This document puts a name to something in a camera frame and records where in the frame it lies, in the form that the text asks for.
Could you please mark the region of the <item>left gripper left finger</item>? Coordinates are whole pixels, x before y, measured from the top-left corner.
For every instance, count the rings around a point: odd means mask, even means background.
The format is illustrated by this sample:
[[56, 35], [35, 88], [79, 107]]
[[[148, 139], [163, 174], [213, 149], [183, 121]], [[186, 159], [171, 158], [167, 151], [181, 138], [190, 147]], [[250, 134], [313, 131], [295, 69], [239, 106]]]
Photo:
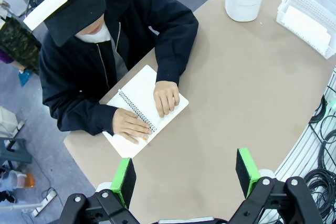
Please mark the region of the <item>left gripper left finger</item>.
[[129, 210], [136, 182], [131, 158], [123, 158], [111, 185], [92, 196], [72, 194], [67, 198], [59, 223], [139, 223]]

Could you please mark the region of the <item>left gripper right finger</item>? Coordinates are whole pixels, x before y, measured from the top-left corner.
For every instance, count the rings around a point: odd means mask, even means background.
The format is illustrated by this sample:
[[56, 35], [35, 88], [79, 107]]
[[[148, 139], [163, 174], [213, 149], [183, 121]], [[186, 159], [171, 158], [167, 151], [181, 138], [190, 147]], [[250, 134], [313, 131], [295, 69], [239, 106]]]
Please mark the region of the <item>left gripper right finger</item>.
[[266, 210], [276, 210], [283, 223], [323, 223], [302, 177], [262, 177], [247, 148], [237, 150], [236, 173], [245, 200], [229, 223], [258, 223]]

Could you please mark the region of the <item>person's right hand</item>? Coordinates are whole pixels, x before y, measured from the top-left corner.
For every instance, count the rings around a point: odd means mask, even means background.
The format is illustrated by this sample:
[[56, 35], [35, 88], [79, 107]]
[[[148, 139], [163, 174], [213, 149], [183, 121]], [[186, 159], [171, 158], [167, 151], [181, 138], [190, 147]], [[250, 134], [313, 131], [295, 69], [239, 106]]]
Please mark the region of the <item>person's right hand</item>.
[[118, 108], [112, 119], [112, 129], [133, 144], [138, 144], [137, 138], [147, 140], [152, 134], [150, 126], [140, 120], [136, 114], [123, 108]]

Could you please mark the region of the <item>person's left hand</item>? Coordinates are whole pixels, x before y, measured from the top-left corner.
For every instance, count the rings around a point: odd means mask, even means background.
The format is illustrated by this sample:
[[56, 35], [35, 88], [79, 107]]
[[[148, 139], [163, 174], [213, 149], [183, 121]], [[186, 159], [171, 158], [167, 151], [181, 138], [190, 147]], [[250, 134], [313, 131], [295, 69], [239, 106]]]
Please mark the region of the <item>person's left hand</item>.
[[174, 111], [180, 102], [178, 86], [175, 82], [171, 81], [158, 81], [155, 84], [153, 97], [159, 117], [161, 118]]

